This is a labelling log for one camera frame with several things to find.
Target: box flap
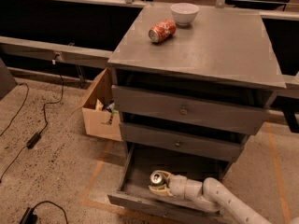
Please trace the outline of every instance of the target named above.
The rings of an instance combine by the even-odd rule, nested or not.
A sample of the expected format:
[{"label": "box flap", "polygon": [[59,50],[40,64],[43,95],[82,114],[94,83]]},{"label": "box flap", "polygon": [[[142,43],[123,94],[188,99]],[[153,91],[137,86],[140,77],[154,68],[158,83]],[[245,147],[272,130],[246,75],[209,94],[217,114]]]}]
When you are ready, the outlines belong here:
[{"label": "box flap", "polygon": [[111,86],[111,71],[106,68],[94,79],[93,83],[86,90],[76,109],[72,113],[83,106],[95,105],[96,99],[99,99],[103,105],[112,100]]}]

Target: tabletop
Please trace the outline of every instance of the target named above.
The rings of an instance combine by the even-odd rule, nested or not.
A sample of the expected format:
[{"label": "tabletop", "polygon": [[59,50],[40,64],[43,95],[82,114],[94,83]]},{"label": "tabletop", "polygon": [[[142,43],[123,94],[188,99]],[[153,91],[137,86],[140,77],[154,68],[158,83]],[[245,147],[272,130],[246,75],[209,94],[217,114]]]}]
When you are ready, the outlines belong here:
[{"label": "tabletop", "polygon": [[256,10],[199,7],[190,26],[152,43],[150,28],[172,19],[171,4],[146,5],[110,63],[263,89],[285,88],[261,15]]}]

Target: power cord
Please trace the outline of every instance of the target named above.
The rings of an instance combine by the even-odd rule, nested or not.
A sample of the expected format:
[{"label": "power cord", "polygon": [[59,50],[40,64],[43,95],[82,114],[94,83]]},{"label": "power cord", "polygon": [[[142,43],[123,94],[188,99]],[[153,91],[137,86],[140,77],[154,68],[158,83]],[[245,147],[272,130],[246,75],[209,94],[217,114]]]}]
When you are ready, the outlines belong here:
[{"label": "power cord", "polygon": [[33,213],[34,213],[35,209],[43,203],[50,203],[50,204],[58,207],[59,209],[61,209],[64,212],[65,223],[68,224],[65,210],[60,205],[58,205],[54,202],[51,202],[51,201],[40,202],[40,203],[36,204],[33,208],[27,207],[27,210],[25,211],[24,215],[21,218],[20,224],[29,224],[29,223],[33,223],[33,222],[36,223],[37,216],[34,215]]},{"label": "power cord", "polygon": [[25,98],[21,104],[21,107],[19,108],[19,110],[17,111],[17,113],[14,115],[14,117],[11,119],[10,123],[8,124],[8,126],[0,133],[0,137],[6,132],[6,130],[10,127],[10,125],[12,124],[13,120],[18,116],[18,114],[20,113],[21,109],[23,108],[23,106],[25,105],[25,102],[27,100],[27,97],[28,97],[28,93],[29,93],[29,86],[26,84],[26,83],[21,83],[19,84],[19,86],[26,86],[27,87],[27,92],[26,92],[26,95],[25,95]]},{"label": "power cord", "polygon": [[[21,154],[21,152],[22,152],[26,147],[27,147],[28,149],[33,148],[33,147],[35,146],[35,144],[38,142],[38,140],[41,138],[41,134],[42,134],[42,132],[43,132],[43,131],[46,129],[46,127],[48,126],[48,120],[47,120],[47,116],[46,116],[46,105],[54,105],[54,104],[58,104],[58,103],[60,103],[60,102],[63,100],[63,97],[64,97],[64,79],[63,79],[63,77],[62,77],[61,75],[59,75],[59,76],[60,76],[60,78],[61,78],[61,80],[62,80],[62,92],[61,92],[61,97],[60,97],[60,99],[59,99],[58,101],[56,101],[56,102],[46,102],[46,103],[43,105],[44,118],[45,118],[45,122],[46,122],[45,126],[43,127],[43,129],[42,129],[40,132],[35,133],[35,134],[28,140],[26,146],[23,147],[23,148],[20,150],[20,152],[18,153],[18,155],[16,156],[16,158],[10,163],[10,165],[7,167],[7,169],[2,173],[2,175],[1,175],[1,177],[0,177],[0,183],[2,182],[2,177],[4,176],[4,174],[7,172],[7,170],[9,169],[9,167],[14,163],[14,161],[15,161],[16,159],[18,159],[18,157],[19,157],[19,155]],[[26,99],[27,99],[28,91],[29,91],[29,87],[28,87],[28,85],[27,85],[27,84],[25,84],[25,85],[27,86],[28,90],[27,90],[26,97],[25,97],[25,100],[24,100],[24,102],[23,102],[21,108],[23,107],[23,105],[24,105],[24,103],[25,103],[25,101],[26,101]],[[18,110],[17,114],[14,116],[13,119],[15,119],[15,117],[18,115],[18,113],[20,112],[21,108]]]}]

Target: black plug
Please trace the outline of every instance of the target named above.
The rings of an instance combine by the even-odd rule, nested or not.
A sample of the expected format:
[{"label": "black plug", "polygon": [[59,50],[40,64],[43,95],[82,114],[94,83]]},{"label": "black plug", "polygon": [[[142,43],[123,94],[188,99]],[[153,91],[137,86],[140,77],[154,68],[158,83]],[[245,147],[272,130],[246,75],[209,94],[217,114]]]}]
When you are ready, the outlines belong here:
[{"label": "black plug", "polygon": [[27,207],[19,224],[36,224],[37,215],[34,215],[34,211],[35,211],[34,208]]},{"label": "black plug", "polygon": [[41,135],[39,134],[39,132],[35,133],[35,134],[31,137],[31,139],[28,140],[26,146],[27,146],[28,148],[33,148],[40,138],[41,138]]}]

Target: red can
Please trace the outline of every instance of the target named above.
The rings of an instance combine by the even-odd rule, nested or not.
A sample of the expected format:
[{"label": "red can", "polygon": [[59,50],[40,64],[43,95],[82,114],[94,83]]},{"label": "red can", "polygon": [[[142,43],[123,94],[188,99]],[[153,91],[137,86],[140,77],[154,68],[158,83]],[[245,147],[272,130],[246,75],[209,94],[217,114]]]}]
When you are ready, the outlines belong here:
[{"label": "red can", "polygon": [[176,24],[174,21],[166,19],[154,25],[149,30],[149,38],[152,42],[158,43],[167,39],[176,32]]}]

